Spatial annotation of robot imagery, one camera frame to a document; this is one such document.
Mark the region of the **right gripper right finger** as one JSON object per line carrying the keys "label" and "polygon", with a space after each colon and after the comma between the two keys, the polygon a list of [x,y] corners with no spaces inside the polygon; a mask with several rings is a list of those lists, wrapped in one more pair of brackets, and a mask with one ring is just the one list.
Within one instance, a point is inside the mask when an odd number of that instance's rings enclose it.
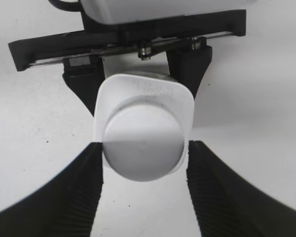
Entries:
{"label": "right gripper right finger", "polygon": [[190,141],[187,186],[203,237],[296,237],[296,210],[225,164],[202,141]]}

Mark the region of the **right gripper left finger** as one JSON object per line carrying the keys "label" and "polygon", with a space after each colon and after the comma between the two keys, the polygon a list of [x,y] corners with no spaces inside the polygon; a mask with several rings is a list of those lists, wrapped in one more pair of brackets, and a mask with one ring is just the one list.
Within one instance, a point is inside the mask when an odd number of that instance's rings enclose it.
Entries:
{"label": "right gripper left finger", "polygon": [[0,212],[0,237],[89,237],[103,185],[102,143],[90,143],[44,186]]}

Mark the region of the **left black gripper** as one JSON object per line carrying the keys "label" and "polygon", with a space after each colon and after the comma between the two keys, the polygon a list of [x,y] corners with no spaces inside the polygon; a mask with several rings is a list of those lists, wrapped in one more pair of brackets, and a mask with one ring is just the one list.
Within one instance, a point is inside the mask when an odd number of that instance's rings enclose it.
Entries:
{"label": "left black gripper", "polygon": [[81,16],[82,31],[21,39],[8,47],[19,72],[63,63],[66,86],[91,115],[106,78],[101,57],[136,52],[140,58],[148,58],[166,51],[170,76],[196,97],[213,57],[207,39],[243,37],[247,25],[245,9],[111,26],[97,23],[85,13]]}

